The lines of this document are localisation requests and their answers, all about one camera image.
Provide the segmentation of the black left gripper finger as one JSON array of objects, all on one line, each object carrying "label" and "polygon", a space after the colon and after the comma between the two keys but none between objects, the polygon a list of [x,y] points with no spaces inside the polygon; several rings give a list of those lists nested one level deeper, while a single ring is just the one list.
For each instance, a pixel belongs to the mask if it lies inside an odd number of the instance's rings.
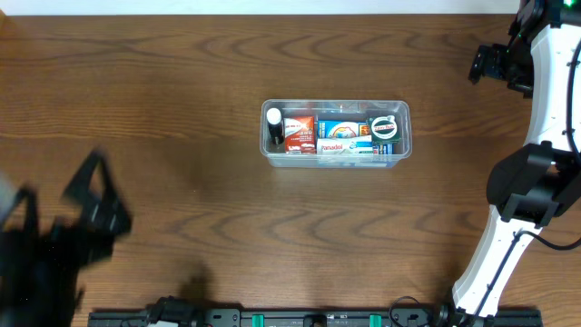
[{"label": "black left gripper finger", "polygon": [[1,229],[4,229],[12,212],[21,204],[25,203],[25,232],[38,232],[38,209],[37,196],[34,189],[28,187],[20,188],[15,196],[8,202],[8,206],[1,210]]},{"label": "black left gripper finger", "polygon": [[84,218],[113,218],[117,214],[118,196],[103,153],[88,154],[65,186],[63,198],[78,205]]}]

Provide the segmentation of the dark green round-label packet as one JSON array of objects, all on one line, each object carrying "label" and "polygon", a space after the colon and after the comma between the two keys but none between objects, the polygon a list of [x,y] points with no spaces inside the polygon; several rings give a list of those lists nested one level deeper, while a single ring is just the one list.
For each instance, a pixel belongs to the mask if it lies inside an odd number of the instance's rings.
[{"label": "dark green round-label packet", "polygon": [[371,116],[367,119],[369,134],[374,145],[396,144],[401,140],[401,127],[396,116]]}]

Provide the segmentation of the clear plastic container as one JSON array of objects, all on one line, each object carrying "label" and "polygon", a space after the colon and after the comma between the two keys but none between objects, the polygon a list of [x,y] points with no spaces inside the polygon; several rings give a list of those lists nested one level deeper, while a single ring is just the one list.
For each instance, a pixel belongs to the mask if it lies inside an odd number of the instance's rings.
[{"label": "clear plastic container", "polygon": [[[286,154],[285,145],[271,142],[266,113],[281,110],[285,118],[314,117],[315,154]],[[318,121],[364,122],[371,116],[395,115],[401,127],[401,140],[392,144],[394,154],[317,154]],[[270,99],[261,108],[261,153],[274,167],[293,168],[391,168],[412,153],[410,111],[407,103],[391,100],[299,100]]]}]

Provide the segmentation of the white Panadol box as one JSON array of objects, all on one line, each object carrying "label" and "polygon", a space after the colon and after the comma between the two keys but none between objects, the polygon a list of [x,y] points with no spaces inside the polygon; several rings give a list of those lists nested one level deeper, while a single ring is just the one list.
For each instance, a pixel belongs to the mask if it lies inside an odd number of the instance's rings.
[{"label": "white Panadol box", "polygon": [[370,135],[351,138],[320,138],[317,154],[372,154],[373,143]]}]

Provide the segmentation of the dark bottle white cap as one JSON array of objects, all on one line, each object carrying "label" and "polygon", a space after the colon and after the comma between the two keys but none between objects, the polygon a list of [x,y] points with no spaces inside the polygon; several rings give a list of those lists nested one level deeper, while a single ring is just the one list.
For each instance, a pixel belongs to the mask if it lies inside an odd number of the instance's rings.
[{"label": "dark bottle white cap", "polygon": [[284,143],[284,124],[281,110],[270,108],[266,113],[271,142],[275,145]]}]

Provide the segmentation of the blue Kool Fever box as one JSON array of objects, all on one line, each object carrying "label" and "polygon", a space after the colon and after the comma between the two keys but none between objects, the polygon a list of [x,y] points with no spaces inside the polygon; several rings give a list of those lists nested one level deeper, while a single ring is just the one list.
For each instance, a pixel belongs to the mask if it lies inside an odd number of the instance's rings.
[{"label": "blue Kool Fever box", "polygon": [[[351,138],[366,135],[370,135],[369,127],[364,122],[318,121],[317,142],[320,138]],[[373,150],[372,154],[394,154],[394,146],[392,144],[373,144]]]}]

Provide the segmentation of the red medicine box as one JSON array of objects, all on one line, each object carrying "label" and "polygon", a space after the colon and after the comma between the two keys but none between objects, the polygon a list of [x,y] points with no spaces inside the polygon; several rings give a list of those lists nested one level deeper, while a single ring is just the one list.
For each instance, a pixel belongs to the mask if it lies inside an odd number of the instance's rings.
[{"label": "red medicine box", "polygon": [[299,116],[284,119],[286,154],[315,154],[314,117]]}]

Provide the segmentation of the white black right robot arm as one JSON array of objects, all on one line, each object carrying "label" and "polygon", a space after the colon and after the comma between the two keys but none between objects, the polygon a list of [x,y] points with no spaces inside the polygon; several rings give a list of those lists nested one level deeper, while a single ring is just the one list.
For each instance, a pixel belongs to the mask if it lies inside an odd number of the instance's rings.
[{"label": "white black right robot arm", "polygon": [[507,83],[532,100],[523,146],[487,180],[489,216],[478,247],[437,326],[525,326],[535,312],[501,312],[500,296],[519,259],[549,223],[580,198],[580,4],[520,3],[505,45],[481,45],[468,78]]}]

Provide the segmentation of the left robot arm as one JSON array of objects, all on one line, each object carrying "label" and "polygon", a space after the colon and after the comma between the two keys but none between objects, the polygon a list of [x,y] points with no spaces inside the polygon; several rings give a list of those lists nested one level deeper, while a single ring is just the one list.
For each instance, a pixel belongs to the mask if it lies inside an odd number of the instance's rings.
[{"label": "left robot arm", "polygon": [[105,156],[91,152],[63,197],[81,207],[72,225],[55,221],[40,233],[37,194],[20,188],[1,212],[1,224],[21,203],[24,226],[1,231],[1,324],[68,326],[82,299],[76,288],[84,267],[112,256],[116,239],[133,218],[114,187]]}]

